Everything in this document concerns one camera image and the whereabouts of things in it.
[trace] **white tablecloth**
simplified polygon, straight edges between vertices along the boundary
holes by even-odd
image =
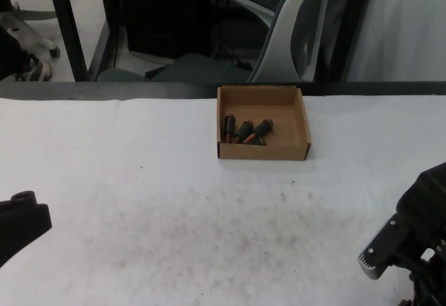
[[[218,160],[215,100],[0,100],[1,197],[53,228],[0,269],[1,305],[390,305],[408,272],[357,256],[446,161],[445,97],[305,98],[305,162]]]

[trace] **cardboard box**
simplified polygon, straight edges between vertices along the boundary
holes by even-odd
[[[224,143],[224,117],[236,116],[236,130],[243,121],[254,127],[272,119],[266,146]],[[217,98],[217,154],[235,160],[305,160],[312,144],[300,89],[294,86],[223,86]]]

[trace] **floor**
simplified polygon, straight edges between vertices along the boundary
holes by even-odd
[[[17,1],[20,7],[26,10],[54,10],[52,0],[11,0],[13,3]],[[105,12],[102,0],[71,0],[72,10],[75,15],[77,30],[84,50],[85,61],[87,67],[89,66],[95,46],[98,41],[102,25],[105,20]],[[51,64],[53,70],[52,80],[56,82],[73,82],[70,62],[66,53],[65,45],[63,44],[61,30],[57,20],[47,20],[45,22],[28,22],[35,30],[42,35],[54,40],[61,50],[61,57],[52,59],[49,52],[44,47],[35,44],[32,40],[28,40],[25,35],[19,34],[16,36],[22,44],[23,48],[29,52],[33,52],[38,58],[47,61]],[[125,32],[121,33],[121,44],[126,45]],[[145,57],[143,54],[135,54],[140,57]],[[166,63],[163,59],[150,58],[155,62]],[[116,66],[125,68],[140,74],[146,71],[161,66],[158,63],[153,63],[145,59],[140,59],[131,55],[127,47],[121,47],[118,53]],[[12,80],[13,77],[8,77],[6,80]]]

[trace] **gray office chair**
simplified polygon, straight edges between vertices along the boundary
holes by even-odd
[[[18,3],[12,5],[10,0],[2,0],[8,2],[6,12],[0,12],[0,24],[13,33],[22,30],[26,35],[33,38],[37,43],[46,46],[51,56],[59,57],[59,47],[50,39],[40,35],[35,29],[30,27],[25,20],[50,20],[57,18],[54,11],[30,11],[20,9]]]
[[[152,82],[243,83],[312,82],[328,0],[234,0],[270,27],[252,72],[186,54],[155,75]],[[121,69],[104,71],[101,82],[149,82]]]

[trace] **table leg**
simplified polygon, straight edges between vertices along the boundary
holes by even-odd
[[[72,13],[71,2],[70,0],[53,0],[53,3],[75,81],[87,82],[89,74],[77,32],[75,16]]]

